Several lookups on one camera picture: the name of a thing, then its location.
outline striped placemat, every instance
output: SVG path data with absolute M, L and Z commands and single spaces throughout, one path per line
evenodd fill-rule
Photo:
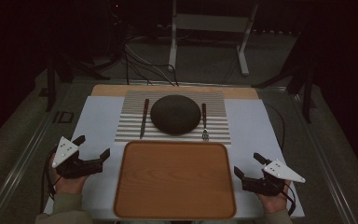
M 226 147 L 231 145 L 224 96 L 217 92 L 167 92 L 167 91 L 128 91 L 121 110 L 115 142 L 127 143 L 140 139 L 142 116 L 145 99 L 149 99 L 146 117 L 145 135 L 143 140 L 149 141 L 187 141 L 202 142 L 203 125 L 200 124 L 190 133 L 170 135 L 158 130 L 150 119 L 153 104 L 161 97 L 180 94 L 189 97 L 199 105 L 206 104 L 207 129 L 210 142 L 222 143 Z

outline hand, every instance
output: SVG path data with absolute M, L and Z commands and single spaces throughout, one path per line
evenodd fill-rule
M 284 186 L 283 191 L 287 194 L 289 190 L 290 180 L 285 180 L 284 183 L 287 186 Z M 266 213 L 275 213 L 286 209 L 287 198 L 283 194 L 278 194 L 277 196 L 265 196 L 262 194 L 257 194 L 258 199 L 261 201 Z
M 53 163 L 55 157 L 55 153 L 51 156 L 50 166 Z M 57 182 L 56 193 L 70 193 L 70 194 L 82 194 L 84 183 L 86 183 L 86 179 L 89 177 L 81 176 L 77 179 L 65 179 L 57 174 L 56 169 L 53 169 L 54 179 Z

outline knife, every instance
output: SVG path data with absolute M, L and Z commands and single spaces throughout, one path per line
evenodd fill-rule
M 142 139 L 145 134 L 146 116 L 147 116 L 147 108 L 148 107 L 149 107 L 149 99 L 145 99 L 144 116 L 142 117 L 142 125 L 141 125 L 141 135 L 139 136 L 140 139 Z

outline floor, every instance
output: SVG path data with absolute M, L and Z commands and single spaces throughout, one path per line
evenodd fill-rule
M 220 39 L 215 34 L 202 34 L 202 38 L 200 34 L 188 34 L 179 42 L 175 74 L 180 85 L 249 87 L 278 75 L 296 43 L 296 38 L 290 35 L 251 35 L 245 50 L 250 75 L 244 77 L 236 60 L 238 37 Z M 148 70 L 137 67 L 140 75 L 130 69 L 130 84 L 147 84 L 147 79 L 154 85 L 169 85 L 167 79 L 174 82 L 173 73 L 166 65 L 169 48 L 170 40 L 166 37 L 137 36 L 129 41 L 128 53 L 155 65 L 144 65 Z M 95 84 L 127 83 L 126 61 L 120 60 L 101 74 L 111 80 L 100 81 L 76 73 L 72 83 L 58 81 L 57 102 L 46 112 L 47 99 L 39 96 L 47 85 L 45 71 L 35 80 L 35 90 L 1 128 L 0 223 L 34 222 L 39 213 L 40 181 L 47 153 L 59 137 L 71 136 Z M 318 87 L 312 89 L 312 123 L 308 124 L 300 112 L 301 94 L 288 95 L 284 90 L 289 81 L 290 77 L 257 92 L 266 105 L 286 162 L 307 178 L 306 184 L 296 185 L 306 216 L 293 221 L 358 223 L 358 161 Z M 62 112 L 73 113 L 73 121 L 54 121 L 56 114 Z

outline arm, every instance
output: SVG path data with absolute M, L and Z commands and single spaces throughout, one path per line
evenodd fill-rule
M 60 178 L 55 169 L 53 169 L 53 174 L 55 180 L 58 180 L 55 185 L 53 212 L 50 215 L 38 215 L 35 224 L 92 224 L 91 215 L 81 208 L 82 190 L 88 176 L 78 179 Z
M 287 186 L 290 186 L 291 181 L 285 181 Z M 289 187 L 284 187 L 284 192 L 287 194 Z M 257 194 L 258 199 L 263 204 L 265 218 L 269 224 L 291 224 L 292 220 L 287 214 L 286 204 L 287 199 L 282 194 L 269 197 Z

